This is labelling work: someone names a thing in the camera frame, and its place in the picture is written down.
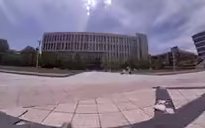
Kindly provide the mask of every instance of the pavement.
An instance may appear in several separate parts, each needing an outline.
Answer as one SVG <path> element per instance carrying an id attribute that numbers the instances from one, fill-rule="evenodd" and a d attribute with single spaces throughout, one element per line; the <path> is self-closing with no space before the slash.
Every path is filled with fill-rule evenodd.
<path id="1" fill-rule="evenodd" d="M 159 100 L 173 104 L 173 113 L 154 110 Z M 205 71 L 65 78 L 0 73 L 0 128 L 30 126 L 205 128 Z"/>

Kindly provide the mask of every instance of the lamp post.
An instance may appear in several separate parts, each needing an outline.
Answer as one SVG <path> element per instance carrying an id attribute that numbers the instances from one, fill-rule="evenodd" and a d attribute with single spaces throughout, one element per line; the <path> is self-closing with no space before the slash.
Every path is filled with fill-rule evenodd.
<path id="1" fill-rule="evenodd" d="M 36 68 L 38 68 L 38 66 L 39 66 L 39 51 L 40 51 L 40 46 L 41 46 L 41 40 L 38 40 L 37 41 L 38 42 L 38 47 L 37 47 L 37 49 L 36 49 L 36 51 L 37 51 L 37 55 L 36 55 Z"/>

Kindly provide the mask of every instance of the cloud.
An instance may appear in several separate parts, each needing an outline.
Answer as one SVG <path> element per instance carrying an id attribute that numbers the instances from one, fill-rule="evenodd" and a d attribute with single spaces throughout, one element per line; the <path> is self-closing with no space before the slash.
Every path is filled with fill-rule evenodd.
<path id="1" fill-rule="evenodd" d="M 196 52 L 191 36 L 203 30 L 205 0 L 0 0 L 0 38 L 15 49 L 48 31 L 95 31 L 145 33 L 152 54 Z"/>

